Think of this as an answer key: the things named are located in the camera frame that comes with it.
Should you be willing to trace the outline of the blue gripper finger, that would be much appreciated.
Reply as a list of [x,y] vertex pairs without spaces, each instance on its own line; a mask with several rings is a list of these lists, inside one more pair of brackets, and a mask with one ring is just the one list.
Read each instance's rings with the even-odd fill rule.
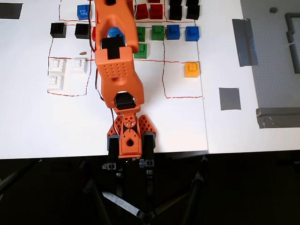
[[117,27],[111,27],[108,31],[108,36],[110,38],[123,37],[123,33]]

